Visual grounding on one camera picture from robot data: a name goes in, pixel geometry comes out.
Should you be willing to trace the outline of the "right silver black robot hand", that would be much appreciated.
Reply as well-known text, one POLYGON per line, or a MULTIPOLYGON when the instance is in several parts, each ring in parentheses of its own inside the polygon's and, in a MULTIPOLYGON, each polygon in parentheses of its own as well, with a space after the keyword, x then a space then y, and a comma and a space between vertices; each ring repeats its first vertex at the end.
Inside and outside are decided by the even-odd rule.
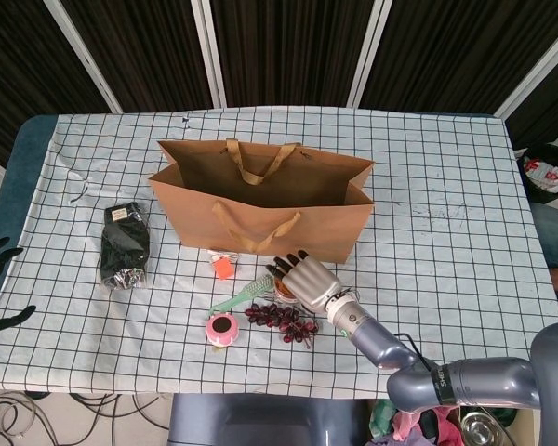
POLYGON ((337 276, 304 250, 276 256, 265 268, 314 314, 325 314, 329 300, 343 291, 337 276))

